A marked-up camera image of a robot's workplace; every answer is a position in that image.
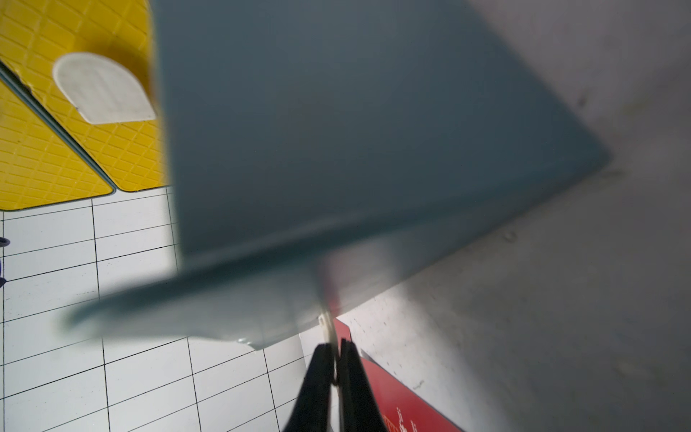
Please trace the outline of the teal drawer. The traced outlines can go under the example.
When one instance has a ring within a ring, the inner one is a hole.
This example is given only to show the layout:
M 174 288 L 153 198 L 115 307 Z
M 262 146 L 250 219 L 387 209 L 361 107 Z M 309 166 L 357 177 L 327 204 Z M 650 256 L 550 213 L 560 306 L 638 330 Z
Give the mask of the teal drawer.
M 255 349 L 579 182 L 599 140 L 465 1 L 154 1 L 178 272 L 82 338 Z

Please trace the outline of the yellow drawer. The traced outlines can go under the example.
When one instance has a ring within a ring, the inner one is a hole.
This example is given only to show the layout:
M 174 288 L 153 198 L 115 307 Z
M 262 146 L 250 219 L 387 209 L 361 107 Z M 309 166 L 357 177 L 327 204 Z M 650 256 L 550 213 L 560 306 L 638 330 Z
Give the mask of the yellow drawer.
M 93 125 L 59 90 L 55 62 L 72 52 L 112 59 L 151 86 L 153 32 L 146 1 L 4 1 L 1 61 L 124 192 L 165 185 L 158 121 Z
M 1 210 L 111 194 L 109 186 L 6 84 L 1 85 Z

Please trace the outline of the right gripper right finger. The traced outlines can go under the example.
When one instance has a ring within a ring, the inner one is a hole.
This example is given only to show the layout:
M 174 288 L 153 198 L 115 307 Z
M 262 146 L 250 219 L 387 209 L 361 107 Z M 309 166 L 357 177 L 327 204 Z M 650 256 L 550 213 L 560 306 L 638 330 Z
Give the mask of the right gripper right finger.
M 356 344 L 345 338 L 340 342 L 337 380 L 340 430 L 386 432 Z

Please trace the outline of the red postcard small white text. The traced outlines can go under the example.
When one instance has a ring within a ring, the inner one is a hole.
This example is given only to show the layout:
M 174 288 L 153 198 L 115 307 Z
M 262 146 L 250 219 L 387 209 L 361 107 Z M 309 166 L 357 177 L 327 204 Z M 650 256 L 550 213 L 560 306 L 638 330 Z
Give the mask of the red postcard small white text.
M 354 340 L 350 328 L 336 318 L 340 313 L 339 297 L 335 290 L 334 278 L 323 267 L 320 268 L 320 282 L 323 285 L 322 296 L 326 302 L 326 316 L 320 320 L 320 324 L 325 329 L 327 342 L 333 345 L 336 355 L 336 377 L 333 385 L 338 395 L 337 414 L 340 429 L 337 361 L 342 338 L 353 343 Z M 358 347 L 357 351 L 387 431 L 459 431 L 461 429 Z

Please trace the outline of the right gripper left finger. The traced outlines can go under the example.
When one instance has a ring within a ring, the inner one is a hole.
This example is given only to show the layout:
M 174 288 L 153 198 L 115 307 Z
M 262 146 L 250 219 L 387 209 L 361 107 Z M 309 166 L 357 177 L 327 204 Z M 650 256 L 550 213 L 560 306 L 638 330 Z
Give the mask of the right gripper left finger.
M 317 345 L 283 432 L 329 431 L 331 387 L 336 377 L 332 344 Z

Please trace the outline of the teal drawer cabinet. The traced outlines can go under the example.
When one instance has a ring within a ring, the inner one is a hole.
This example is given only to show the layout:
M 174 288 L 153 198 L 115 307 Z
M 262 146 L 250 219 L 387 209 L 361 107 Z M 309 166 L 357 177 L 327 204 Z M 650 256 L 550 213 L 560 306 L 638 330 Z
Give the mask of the teal drawer cabinet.
M 16 95 L 38 118 L 45 123 L 77 156 L 82 159 L 88 167 L 93 169 L 114 194 L 118 190 L 115 182 L 106 174 L 104 169 L 77 143 L 77 141 L 67 132 L 67 130 L 52 116 L 47 109 L 36 99 L 28 86 L 25 86 L 16 73 L 12 72 L 9 66 L 1 62 L 1 81 Z

